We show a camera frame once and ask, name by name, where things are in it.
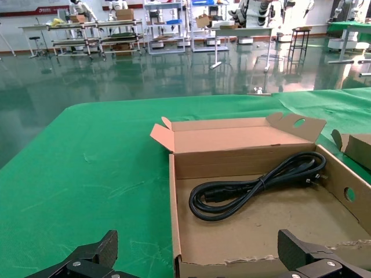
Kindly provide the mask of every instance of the open cardboard box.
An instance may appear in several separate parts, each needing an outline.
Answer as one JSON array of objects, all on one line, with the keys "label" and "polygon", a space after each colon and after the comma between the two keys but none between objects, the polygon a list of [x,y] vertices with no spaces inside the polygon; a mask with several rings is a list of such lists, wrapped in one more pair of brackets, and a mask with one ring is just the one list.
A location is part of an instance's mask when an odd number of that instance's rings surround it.
[{"label": "open cardboard box", "polygon": [[[176,276],[275,277],[277,234],[288,229],[305,242],[329,246],[342,259],[371,269],[371,187],[315,140],[324,120],[282,113],[266,118],[156,124],[151,137],[171,151],[170,204]],[[296,123],[304,120],[301,126]],[[321,185],[272,189],[233,216],[204,222],[188,207],[191,190],[206,181],[256,178],[301,151],[327,159]],[[355,200],[348,200],[351,188]]]},{"label": "open cardboard box", "polygon": [[343,134],[334,129],[331,135],[340,151],[371,170],[371,134]]}]

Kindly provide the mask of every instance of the box flap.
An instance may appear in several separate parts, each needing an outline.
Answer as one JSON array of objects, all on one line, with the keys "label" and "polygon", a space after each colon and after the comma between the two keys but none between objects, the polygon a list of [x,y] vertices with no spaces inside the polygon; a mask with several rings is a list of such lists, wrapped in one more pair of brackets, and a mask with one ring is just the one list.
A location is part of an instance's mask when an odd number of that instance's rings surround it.
[{"label": "box flap", "polygon": [[349,134],[341,134],[338,130],[334,129],[331,136],[339,151],[344,152],[349,142]]},{"label": "box flap", "polygon": [[285,117],[270,122],[272,127],[292,135],[315,142],[326,125],[325,120],[304,117],[298,114],[288,114]]},{"label": "box flap", "polygon": [[371,169],[371,134],[341,134],[332,131],[332,138],[339,150],[357,163]]},{"label": "box flap", "polygon": [[280,112],[266,118],[162,121],[167,128],[155,125],[151,137],[174,153],[305,144],[315,142],[326,124],[296,114],[283,117]]},{"label": "box flap", "polygon": [[159,124],[155,124],[151,137],[171,152],[175,151],[174,132]]}]

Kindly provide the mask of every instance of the green epoxy floor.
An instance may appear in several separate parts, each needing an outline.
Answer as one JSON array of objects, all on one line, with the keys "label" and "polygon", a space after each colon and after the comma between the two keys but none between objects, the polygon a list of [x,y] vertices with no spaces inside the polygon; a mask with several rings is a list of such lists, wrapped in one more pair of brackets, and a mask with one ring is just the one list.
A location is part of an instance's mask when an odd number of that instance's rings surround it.
[{"label": "green epoxy floor", "polygon": [[[252,46],[230,44],[221,52],[222,65],[214,70],[214,53],[118,57],[28,59],[27,55],[2,56],[0,61],[0,167],[25,147],[65,108],[95,101],[144,98],[247,94],[254,87],[267,93],[301,90],[369,87],[371,79],[359,78],[369,65],[327,65],[337,60],[325,38],[310,39],[304,64],[287,59],[288,44],[273,44],[267,74],[263,73],[266,42]],[[294,60],[299,58],[296,51]],[[349,53],[346,58],[360,57]]]}]

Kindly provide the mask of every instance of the hand hole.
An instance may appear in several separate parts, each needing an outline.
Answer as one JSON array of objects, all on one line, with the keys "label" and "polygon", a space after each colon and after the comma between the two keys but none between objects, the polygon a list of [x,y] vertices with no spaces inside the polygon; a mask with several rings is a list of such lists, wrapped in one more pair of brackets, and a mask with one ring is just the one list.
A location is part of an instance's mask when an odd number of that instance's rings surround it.
[{"label": "hand hole", "polygon": [[344,196],[347,199],[347,201],[349,201],[351,203],[353,203],[355,201],[355,193],[354,193],[353,189],[351,189],[350,187],[346,187],[344,189]]},{"label": "hand hole", "polygon": [[297,120],[297,121],[294,123],[294,127],[298,128],[298,127],[300,127],[301,125],[303,125],[304,122],[305,122],[305,119]]}]

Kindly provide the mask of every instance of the workbench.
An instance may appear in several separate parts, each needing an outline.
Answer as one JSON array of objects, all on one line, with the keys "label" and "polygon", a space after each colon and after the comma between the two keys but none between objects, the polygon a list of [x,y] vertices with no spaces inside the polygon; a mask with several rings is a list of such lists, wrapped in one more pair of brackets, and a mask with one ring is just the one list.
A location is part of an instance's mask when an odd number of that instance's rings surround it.
[{"label": "workbench", "polygon": [[[371,34],[371,24],[359,23],[356,21],[342,21],[331,23],[328,31],[341,31],[345,30],[345,38],[343,42],[343,47],[341,48],[341,53],[338,61],[330,61],[329,64],[353,64],[354,60],[345,60],[344,55],[347,48],[348,38],[350,32],[359,32],[365,35]],[[357,61],[358,64],[371,63],[371,59],[361,59]]]},{"label": "workbench", "polygon": [[218,46],[217,38],[218,36],[229,37],[229,36],[268,36],[268,53],[267,53],[267,63],[264,68],[264,72],[269,70],[269,56],[271,52],[271,41],[272,41],[272,31],[271,27],[253,27],[253,28],[237,28],[237,29],[216,29],[215,30],[215,64],[213,64],[210,69],[214,69],[221,64],[218,61]]},{"label": "workbench", "polygon": [[115,269],[173,277],[169,152],[150,138],[161,116],[184,121],[282,111],[326,119],[318,143],[371,182],[371,175],[337,151],[330,136],[335,128],[371,133],[370,106],[371,88],[69,107],[0,170],[1,276],[30,275],[117,229]]}]

